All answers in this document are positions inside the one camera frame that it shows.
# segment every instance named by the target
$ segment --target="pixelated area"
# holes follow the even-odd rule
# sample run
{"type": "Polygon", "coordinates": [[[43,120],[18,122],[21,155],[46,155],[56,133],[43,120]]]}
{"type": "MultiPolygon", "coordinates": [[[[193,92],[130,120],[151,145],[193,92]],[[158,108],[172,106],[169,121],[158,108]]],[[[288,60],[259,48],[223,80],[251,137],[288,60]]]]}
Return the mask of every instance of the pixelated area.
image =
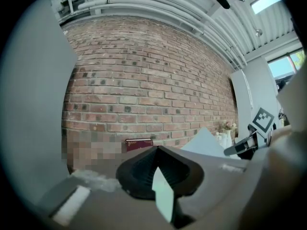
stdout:
{"type": "Polygon", "coordinates": [[[72,130],[62,134],[62,159],[74,170],[90,169],[101,160],[121,160],[123,153],[126,153],[125,143],[115,135],[72,130]]]}
{"type": "Polygon", "coordinates": [[[260,108],[255,116],[253,123],[257,125],[264,133],[266,133],[274,120],[274,116],[260,108]]]}

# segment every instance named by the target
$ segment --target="gray panel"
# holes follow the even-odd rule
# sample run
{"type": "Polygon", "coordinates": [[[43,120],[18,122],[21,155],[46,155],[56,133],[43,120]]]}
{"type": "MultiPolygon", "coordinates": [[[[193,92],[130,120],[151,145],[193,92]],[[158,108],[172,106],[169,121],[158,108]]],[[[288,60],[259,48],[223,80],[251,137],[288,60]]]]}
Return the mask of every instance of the gray panel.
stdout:
{"type": "Polygon", "coordinates": [[[76,60],[50,0],[25,11],[1,59],[1,158],[14,188],[33,204],[68,175],[61,117],[76,60]]]}

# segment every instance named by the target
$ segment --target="brick wall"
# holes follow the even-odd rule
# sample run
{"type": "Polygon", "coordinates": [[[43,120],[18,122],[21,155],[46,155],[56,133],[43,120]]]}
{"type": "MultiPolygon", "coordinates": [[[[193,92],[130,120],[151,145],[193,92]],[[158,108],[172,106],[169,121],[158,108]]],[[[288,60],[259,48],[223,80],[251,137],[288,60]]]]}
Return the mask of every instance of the brick wall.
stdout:
{"type": "Polygon", "coordinates": [[[78,54],[63,127],[182,147],[237,112],[229,67],[202,42],[157,21],[109,17],[64,27],[78,54]]]}

